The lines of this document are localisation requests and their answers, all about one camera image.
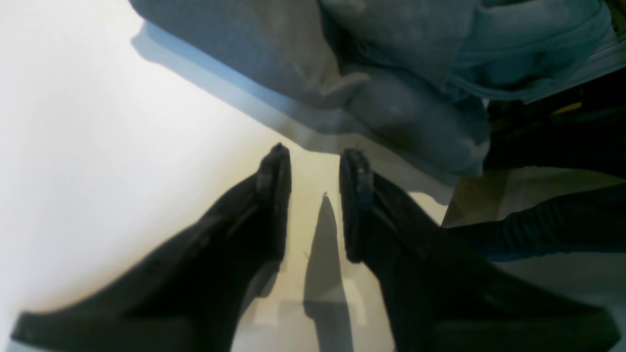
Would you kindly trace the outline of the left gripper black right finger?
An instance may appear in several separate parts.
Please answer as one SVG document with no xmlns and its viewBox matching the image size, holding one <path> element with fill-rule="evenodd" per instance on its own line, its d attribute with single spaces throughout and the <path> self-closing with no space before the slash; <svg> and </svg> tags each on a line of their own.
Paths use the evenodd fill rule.
<svg viewBox="0 0 626 352">
<path fill-rule="evenodd" d="M 612 314 L 525 282 L 447 233 L 360 150 L 340 157 L 344 244 L 378 279 L 399 352 L 607 352 Z"/>
</svg>

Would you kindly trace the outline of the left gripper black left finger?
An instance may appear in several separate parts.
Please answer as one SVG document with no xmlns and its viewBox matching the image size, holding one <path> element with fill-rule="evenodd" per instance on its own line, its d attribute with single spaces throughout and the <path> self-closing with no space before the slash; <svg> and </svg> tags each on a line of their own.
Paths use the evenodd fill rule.
<svg viewBox="0 0 626 352">
<path fill-rule="evenodd" d="M 50 352 L 228 352 L 283 261 L 290 195 L 290 152 L 278 143 L 257 172 L 107 287 L 20 314 L 12 341 Z"/>
</svg>

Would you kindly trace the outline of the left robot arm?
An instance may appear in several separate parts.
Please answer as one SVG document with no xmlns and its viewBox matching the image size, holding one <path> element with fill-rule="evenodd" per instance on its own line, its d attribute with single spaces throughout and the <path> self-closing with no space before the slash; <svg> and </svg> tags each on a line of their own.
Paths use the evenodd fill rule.
<svg viewBox="0 0 626 352">
<path fill-rule="evenodd" d="M 499 222 L 443 229 L 364 154 L 340 159 L 344 245 L 377 278 L 398 352 L 607 352 L 610 312 L 496 267 L 625 250 L 625 185 L 571 194 Z M 289 150 L 111 285 L 63 309 L 23 312 L 11 339 L 54 352 L 228 352 L 241 314 L 284 258 Z"/>
</svg>

